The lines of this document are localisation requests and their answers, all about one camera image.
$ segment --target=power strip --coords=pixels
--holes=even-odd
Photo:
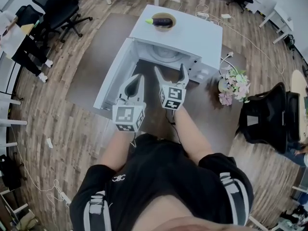
[[[170,1],[181,3],[181,0],[170,0]]]

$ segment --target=sneaker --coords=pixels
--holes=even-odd
[[[46,81],[48,80],[48,77],[46,75],[44,75],[44,73],[40,73],[38,77],[44,83],[46,83]]]
[[[47,59],[47,61],[45,62],[45,65],[46,65],[47,67],[52,67],[52,65],[53,65],[53,61],[52,61],[52,60]]]

